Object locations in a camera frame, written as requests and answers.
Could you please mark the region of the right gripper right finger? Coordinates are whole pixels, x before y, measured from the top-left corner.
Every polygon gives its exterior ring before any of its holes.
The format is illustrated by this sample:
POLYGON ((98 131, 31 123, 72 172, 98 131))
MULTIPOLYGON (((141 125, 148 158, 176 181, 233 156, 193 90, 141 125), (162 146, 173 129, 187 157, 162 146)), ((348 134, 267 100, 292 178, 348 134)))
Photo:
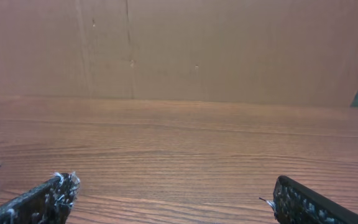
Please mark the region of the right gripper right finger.
POLYGON ((265 201, 280 224, 358 224, 358 214, 281 175, 265 201))

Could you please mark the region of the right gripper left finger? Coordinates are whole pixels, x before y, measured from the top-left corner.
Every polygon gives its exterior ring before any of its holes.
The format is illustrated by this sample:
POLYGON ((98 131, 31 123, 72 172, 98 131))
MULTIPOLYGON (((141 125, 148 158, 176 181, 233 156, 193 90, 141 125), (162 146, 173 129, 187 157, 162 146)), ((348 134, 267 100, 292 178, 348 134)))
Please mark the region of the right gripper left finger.
POLYGON ((65 224, 80 188, 75 172, 54 177, 0 206, 0 224, 65 224))

